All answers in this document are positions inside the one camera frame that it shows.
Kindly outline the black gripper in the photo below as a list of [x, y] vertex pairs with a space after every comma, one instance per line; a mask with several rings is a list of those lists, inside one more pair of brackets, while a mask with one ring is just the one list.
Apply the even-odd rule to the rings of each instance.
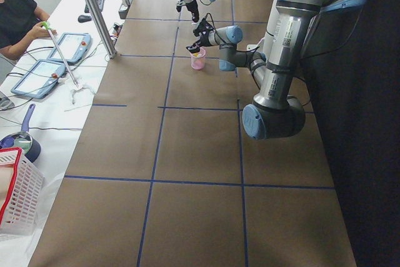
[[200, 47], [210, 47], [209, 36], [201, 34], [199, 39], [192, 45], [186, 46], [186, 49], [191, 54], [196, 54], [200, 52]]
[[199, 11], [198, 11], [198, 3], [196, 0], [191, 1], [190, 3], [186, 4], [187, 10], [192, 15], [192, 22], [197, 23], [199, 21]]

